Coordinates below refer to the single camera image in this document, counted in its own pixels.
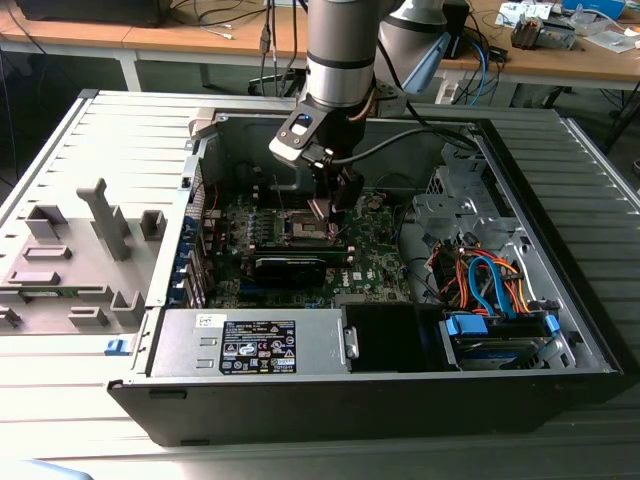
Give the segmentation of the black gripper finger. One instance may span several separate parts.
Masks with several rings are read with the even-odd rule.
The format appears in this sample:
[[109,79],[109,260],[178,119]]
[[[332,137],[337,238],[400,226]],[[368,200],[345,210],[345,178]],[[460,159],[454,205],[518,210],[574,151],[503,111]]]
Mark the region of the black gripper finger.
[[364,176],[355,169],[331,169],[329,186],[329,238],[337,239],[346,214],[352,210],[364,187]]
[[330,201],[333,195],[334,172],[327,167],[313,168],[314,198]]

